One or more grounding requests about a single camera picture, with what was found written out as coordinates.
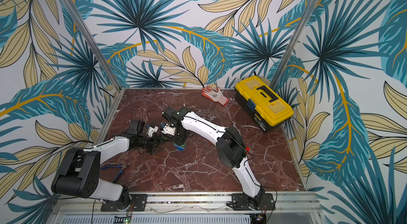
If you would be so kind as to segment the dark blue square brick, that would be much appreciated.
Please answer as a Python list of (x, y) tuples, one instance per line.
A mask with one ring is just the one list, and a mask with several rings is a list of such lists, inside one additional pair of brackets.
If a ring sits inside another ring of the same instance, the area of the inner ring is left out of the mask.
[(176, 146), (176, 149), (179, 150), (179, 151), (181, 151), (181, 152), (184, 151), (184, 148), (183, 148), (183, 147), (180, 147), (180, 146)]

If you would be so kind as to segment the dark green long brick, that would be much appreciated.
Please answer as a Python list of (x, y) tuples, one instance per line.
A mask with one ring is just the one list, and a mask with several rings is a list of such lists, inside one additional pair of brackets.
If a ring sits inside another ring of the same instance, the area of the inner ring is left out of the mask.
[(187, 145), (187, 143), (185, 142), (184, 144), (178, 144), (178, 143), (173, 143), (174, 144), (174, 146), (176, 146), (177, 148), (185, 148), (186, 147), (186, 145)]

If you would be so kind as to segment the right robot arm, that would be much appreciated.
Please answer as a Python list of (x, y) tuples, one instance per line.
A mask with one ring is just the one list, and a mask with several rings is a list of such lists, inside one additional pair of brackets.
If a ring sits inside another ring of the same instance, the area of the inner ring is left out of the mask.
[(246, 146), (235, 127), (213, 124), (185, 107), (178, 111), (168, 108), (163, 117), (175, 128), (176, 135), (181, 136), (192, 131), (215, 145), (219, 160), (231, 168), (238, 178), (243, 194), (248, 197), (248, 205), (252, 208), (260, 205), (265, 189), (251, 170)]

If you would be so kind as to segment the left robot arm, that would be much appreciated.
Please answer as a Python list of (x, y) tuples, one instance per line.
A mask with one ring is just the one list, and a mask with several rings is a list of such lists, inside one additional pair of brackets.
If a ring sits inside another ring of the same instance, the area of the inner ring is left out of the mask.
[(154, 152), (160, 149), (163, 142), (163, 136), (157, 132), (152, 136), (124, 134), (91, 148), (72, 148), (65, 154), (55, 174), (52, 192), (128, 205), (128, 190), (119, 184), (101, 179), (100, 165), (133, 148)]

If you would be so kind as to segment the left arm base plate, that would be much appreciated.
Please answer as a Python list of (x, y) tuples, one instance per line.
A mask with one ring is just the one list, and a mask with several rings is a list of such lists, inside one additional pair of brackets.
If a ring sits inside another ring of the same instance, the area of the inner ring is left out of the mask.
[(102, 212), (143, 212), (147, 203), (147, 194), (125, 195), (118, 201), (104, 200), (102, 203)]

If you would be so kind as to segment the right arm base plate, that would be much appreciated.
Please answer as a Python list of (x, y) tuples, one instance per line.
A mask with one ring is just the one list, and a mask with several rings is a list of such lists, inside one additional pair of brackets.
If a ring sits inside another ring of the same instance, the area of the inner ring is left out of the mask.
[(271, 193), (264, 194), (259, 201), (244, 193), (233, 193), (231, 196), (231, 201), (227, 202), (226, 205), (234, 211), (271, 211), (276, 208), (275, 200)]

